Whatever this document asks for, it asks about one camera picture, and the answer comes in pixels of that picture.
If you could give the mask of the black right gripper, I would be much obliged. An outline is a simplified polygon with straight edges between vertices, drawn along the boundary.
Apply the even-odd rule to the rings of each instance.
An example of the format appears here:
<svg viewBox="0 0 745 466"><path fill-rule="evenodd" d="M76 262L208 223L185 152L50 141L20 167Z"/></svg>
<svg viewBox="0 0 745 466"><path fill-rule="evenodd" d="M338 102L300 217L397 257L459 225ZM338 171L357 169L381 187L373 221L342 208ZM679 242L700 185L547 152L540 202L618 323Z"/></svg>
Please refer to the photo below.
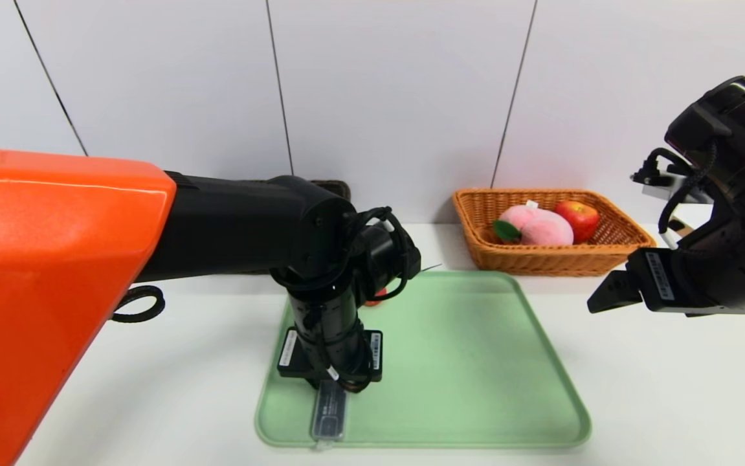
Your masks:
<svg viewBox="0 0 745 466"><path fill-rule="evenodd" d="M706 294L704 284L696 283L688 268L692 263L705 263L733 254L727 247L716 250L639 248L628 257L626 271L608 273L588 298L587 308L596 315L644 301L654 313L733 315L732 309Z"/></svg>

